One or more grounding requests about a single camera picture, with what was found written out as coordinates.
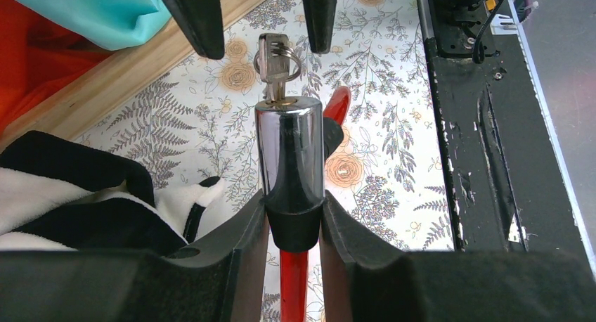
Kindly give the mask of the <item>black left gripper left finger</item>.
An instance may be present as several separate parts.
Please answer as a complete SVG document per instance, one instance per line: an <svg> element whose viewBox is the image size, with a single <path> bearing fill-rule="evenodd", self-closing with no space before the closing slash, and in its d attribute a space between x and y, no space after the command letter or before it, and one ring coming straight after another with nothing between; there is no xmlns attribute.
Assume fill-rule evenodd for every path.
<svg viewBox="0 0 596 322"><path fill-rule="evenodd" d="M256 193L207 235L146 251L1 253L2 321L258 321L268 222Z"/></svg>

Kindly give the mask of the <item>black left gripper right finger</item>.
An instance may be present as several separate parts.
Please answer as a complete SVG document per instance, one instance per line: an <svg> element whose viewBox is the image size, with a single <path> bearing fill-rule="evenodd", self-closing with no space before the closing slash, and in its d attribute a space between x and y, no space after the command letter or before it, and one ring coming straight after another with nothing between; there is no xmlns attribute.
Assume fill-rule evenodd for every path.
<svg viewBox="0 0 596 322"><path fill-rule="evenodd" d="M595 282L544 252L404 252L327 194L320 261L328 321L594 321Z"/></svg>

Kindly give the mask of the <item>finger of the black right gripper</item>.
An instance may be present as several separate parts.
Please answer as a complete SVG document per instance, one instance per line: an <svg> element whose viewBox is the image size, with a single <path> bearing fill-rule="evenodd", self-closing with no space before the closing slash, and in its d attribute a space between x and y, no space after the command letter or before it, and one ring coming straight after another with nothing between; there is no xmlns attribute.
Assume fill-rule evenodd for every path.
<svg viewBox="0 0 596 322"><path fill-rule="evenodd" d="M162 0L195 52L221 60L225 54L221 0Z"/></svg>
<svg viewBox="0 0 596 322"><path fill-rule="evenodd" d="M330 52L337 0L302 0L310 49Z"/></svg>

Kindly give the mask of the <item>red cable lock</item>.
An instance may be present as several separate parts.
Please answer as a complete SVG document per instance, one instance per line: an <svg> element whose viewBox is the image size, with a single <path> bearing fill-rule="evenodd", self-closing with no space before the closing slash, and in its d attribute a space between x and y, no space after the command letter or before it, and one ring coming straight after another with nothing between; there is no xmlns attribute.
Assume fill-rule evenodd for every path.
<svg viewBox="0 0 596 322"><path fill-rule="evenodd" d="M329 103L298 96L255 106L263 201L280 250L280 319L305 321L309 250L318 241L325 202L325 160L343 141L351 90Z"/></svg>

